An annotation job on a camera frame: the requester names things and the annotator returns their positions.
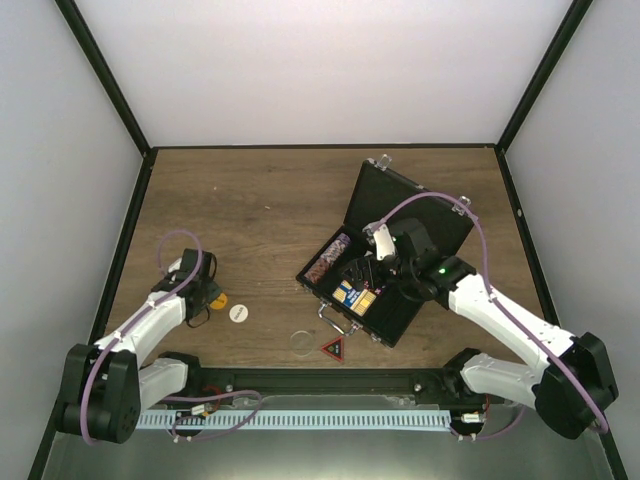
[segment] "white backdrop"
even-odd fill
[[[507,152],[560,321],[607,345],[607,418],[640,478],[640,4],[594,2]]]
[[[141,157],[55,2],[0,6],[0,478],[27,478]]]
[[[78,0],[152,145],[495,142],[570,0]]]

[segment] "wooden table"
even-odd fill
[[[434,302],[393,349],[358,332],[345,341],[342,365],[318,349],[302,358],[291,351],[290,337],[298,330],[311,332],[317,347],[336,337],[316,315],[318,300],[294,277],[342,224],[361,162],[382,153],[393,157],[394,170],[430,190],[471,198],[488,239],[492,283],[540,315],[492,149],[184,149],[158,154],[107,332],[158,281],[158,241],[185,228],[218,257],[216,281],[229,303],[196,330],[184,324],[174,329],[154,355],[180,351],[197,355],[204,366],[439,367],[475,347],[514,359],[482,329]],[[167,242],[165,263],[191,245],[188,237]],[[480,267],[475,232],[459,254]],[[249,310],[239,324],[229,318],[229,307],[238,303]]]

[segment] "red triangle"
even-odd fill
[[[344,337],[341,335],[320,347],[324,353],[340,363],[344,362]]]

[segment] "robotic arm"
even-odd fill
[[[411,289],[417,301],[436,300],[488,331],[524,361],[524,365],[506,362],[479,350],[465,349],[445,365],[448,383],[458,395],[488,393],[521,403],[535,409],[554,431],[571,439],[594,421],[593,412],[568,377],[496,306],[499,302],[568,366],[600,411],[618,397],[609,357],[600,339],[591,333],[578,338],[493,288],[489,295],[484,279],[471,265],[438,253],[418,220],[368,226],[365,232],[375,247],[375,260],[357,259],[348,264],[343,270],[347,281],[357,286],[363,279],[383,280]]]
[[[222,290],[211,273],[215,257],[203,252],[197,274],[178,293],[159,300],[186,280],[197,265],[198,252],[186,249],[165,277],[153,287],[140,309],[120,328],[93,345],[78,344],[67,354],[62,383],[54,409],[56,429],[80,435],[81,402],[89,372],[102,351],[110,349],[93,385],[87,408],[92,438],[122,443],[133,433],[140,413],[166,396],[188,395],[189,379],[200,367],[197,357],[169,352],[141,369],[162,338],[184,321],[197,317]],[[148,310],[140,318],[143,310]],[[121,334],[127,326],[126,336]]]

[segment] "gray floor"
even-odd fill
[[[492,408],[493,426],[512,410]],[[610,479],[600,443],[549,430],[528,411],[499,439],[470,444],[416,432],[239,432],[212,442],[172,443],[165,432],[136,432],[124,445],[56,442],[47,480],[103,479]]]

